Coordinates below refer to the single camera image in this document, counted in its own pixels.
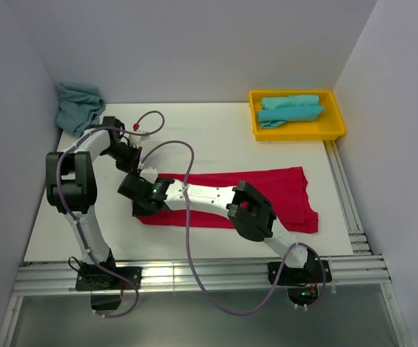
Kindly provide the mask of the red t-shirt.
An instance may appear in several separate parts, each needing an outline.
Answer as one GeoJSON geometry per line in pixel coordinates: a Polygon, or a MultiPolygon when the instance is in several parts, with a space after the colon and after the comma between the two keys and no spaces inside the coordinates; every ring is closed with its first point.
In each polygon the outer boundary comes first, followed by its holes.
{"type": "MultiPolygon", "coordinates": [[[[309,203],[308,181],[302,167],[280,168],[267,171],[243,171],[228,173],[190,174],[190,184],[209,187],[236,186],[239,181],[247,181],[265,195],[272,203],[278,219],[288,231],[318,233],[319,215],[309,203]]],[[[186,213],[160,211],[152,216],[139,216],[137,219],[150,226],[185,226],[186,213]]],[[[225,217],[192,210],[190,226],[197,228],[234,229],[225,217]]]]}

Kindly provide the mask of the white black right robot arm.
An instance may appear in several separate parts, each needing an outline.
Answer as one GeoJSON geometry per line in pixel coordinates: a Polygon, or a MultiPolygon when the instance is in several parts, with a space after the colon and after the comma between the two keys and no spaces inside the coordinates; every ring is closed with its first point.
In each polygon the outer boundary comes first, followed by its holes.
{"type": "Polygon", "coordinates": [[[280,256],[289,252],[285,263],[297,281],[305,282],[315,274],[312,252],[280,222],[271,201],[246,181],[236,186],[208,187],[170,178],[151,183],[129,174],[118,193],[132,201],[136,218],[180,210],[221,216],[243,239],[263,242],[280,256]]]}

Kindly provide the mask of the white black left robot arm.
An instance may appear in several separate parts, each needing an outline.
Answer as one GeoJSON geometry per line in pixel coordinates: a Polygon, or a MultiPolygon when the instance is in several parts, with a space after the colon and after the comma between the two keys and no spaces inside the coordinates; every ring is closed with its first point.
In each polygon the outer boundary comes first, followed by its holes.
{"type": "Polygon", "coordinates": [[[111,248],[101,233],[95,213],[98,188],[93,161],[103,155],[115,160],[116,168],[138,175],[142,148],[125,137],[125,125],[107,116],[89,126],[79,141],[63,152],[46,155],[46,197],[70,224],[81,249],[81,271],[93,268],[93,281],[111,288],[119,279],[111,248]]]}

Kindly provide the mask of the crumpled grey-blue t-shirt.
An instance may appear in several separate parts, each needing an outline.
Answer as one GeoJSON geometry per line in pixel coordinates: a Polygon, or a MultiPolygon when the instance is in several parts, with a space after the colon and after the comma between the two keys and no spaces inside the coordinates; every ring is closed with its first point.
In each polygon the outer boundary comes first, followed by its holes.
{"type": "Polygon", "coordinates": [[[55,125],[74,137],[81,137],[90,126],[99,123],[106,104],[96,86],[59,84],[59,112],[55,125]]]}

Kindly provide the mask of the rolled teal t-shirt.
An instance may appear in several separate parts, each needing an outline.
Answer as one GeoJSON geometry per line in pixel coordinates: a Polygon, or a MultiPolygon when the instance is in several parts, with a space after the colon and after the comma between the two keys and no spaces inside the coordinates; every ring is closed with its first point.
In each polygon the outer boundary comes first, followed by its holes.
{"type": "Polygon", "coordinates": [[[274,129],[290,122],[315,121],[323,111],[322,106],[262,109],[257,112],[256,119],[263,129],[274,129]]]}
{"type": "Polygon", "coordinates": [[[287,107],[318,106],[318,95],[290,95],[285,97],[264,97],[260,105],[264,110],[287,107]]]}

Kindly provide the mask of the yellow plastic bin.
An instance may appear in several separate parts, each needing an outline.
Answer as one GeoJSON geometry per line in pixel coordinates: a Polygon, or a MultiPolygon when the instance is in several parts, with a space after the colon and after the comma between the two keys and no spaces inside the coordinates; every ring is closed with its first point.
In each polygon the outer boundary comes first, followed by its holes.
{"type": "Polygon", "coordinates": [[[313,141],[337,140],[346,134],[346,127],[331,90],[251,90],[249,107],[252,133],[257,141],[313,141]],[[257,121],[263,97],[289,97],[293,95],[317,95],[318,104],[324,108],[315,121],[296,121],[274,129],[263,129],[257,121]]]}

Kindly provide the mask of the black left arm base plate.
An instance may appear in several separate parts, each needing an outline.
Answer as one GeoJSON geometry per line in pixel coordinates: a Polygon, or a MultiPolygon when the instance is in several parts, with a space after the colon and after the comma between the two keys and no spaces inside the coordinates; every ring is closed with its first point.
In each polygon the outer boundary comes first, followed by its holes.
{"type": "Polygon", "coordinates": [[[137,266],[117,267],[113,271],[127,281],[105,273],[96,266],[80,270],[75,284],[76,291],[134,290],[140,288],[142,268],[137,266]]]}

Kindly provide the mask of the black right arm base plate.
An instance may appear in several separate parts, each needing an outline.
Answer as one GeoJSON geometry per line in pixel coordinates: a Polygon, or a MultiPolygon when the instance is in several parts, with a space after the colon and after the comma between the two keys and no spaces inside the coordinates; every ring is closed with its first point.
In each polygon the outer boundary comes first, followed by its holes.
{"type": "Polygon", "coordinates": [[[307,283],[311,283],[313,280],[316,280],[318,283],[322,283],[323,279],[325,279],[326,283],[330,283],[333,278],[328,261],[323,262],[323,267],[325,275],[323,275],[318,261],[315,261],[312,267],[307,265],[305,268],[290,268],[284,265],[277,285],[302,286],[307,283]]]}

